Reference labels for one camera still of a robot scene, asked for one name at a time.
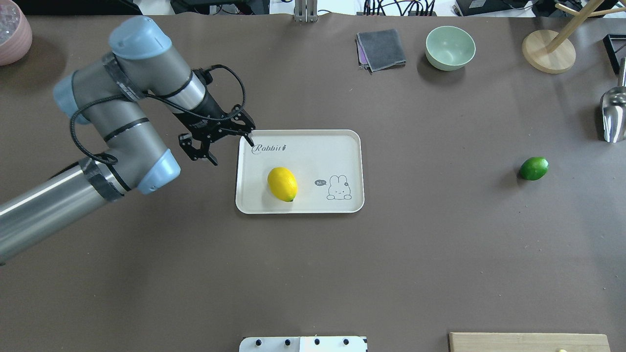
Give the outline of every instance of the cutting board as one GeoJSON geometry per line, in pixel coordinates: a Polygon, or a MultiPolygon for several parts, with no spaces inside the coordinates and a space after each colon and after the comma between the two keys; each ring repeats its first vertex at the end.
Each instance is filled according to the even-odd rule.
{"type": "Polygon", "coordinates": [[[606,335],[450,333],[450,352],[610,352],[606,335]]]}

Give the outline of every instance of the metal scoop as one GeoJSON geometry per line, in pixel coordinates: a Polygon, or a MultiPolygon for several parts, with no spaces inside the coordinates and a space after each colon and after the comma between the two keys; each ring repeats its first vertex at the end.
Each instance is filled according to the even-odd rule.
{"type": "Polygon", "coordinates": [[[617,143],[626,133],[626,58],[620,62],[618,86],[611,88],[602,96],[602,120],[604,121],[604,139],[617,143]]]}

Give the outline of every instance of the green lime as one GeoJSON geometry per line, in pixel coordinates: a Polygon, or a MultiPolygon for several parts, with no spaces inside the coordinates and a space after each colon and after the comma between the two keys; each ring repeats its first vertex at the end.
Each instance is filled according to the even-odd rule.
{"type": "Polygon", "coordinates": [[[526,160],[520,168],[520,176],[529,181],[542,178],[548,172],[548,161],[544,157],[533,157],[526,160]]]}

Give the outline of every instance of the scoop handle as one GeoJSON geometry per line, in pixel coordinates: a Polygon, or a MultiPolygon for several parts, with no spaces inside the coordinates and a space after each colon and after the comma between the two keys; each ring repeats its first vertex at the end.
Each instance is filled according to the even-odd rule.
{"type": "Polygon", "coordinates": [[[622,87],[626,86],[626,58],[622,58],[620,61],[620,74],[617,84],[622,87]]]}

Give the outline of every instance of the gray cloth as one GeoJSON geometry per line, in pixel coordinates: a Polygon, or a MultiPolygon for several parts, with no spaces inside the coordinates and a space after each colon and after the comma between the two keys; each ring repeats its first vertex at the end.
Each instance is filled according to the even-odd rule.
{"type": "Polygon", "coordinates": [[[372,72],[406,62],[400,35],[395,29],[356,34],[372,72]]]}

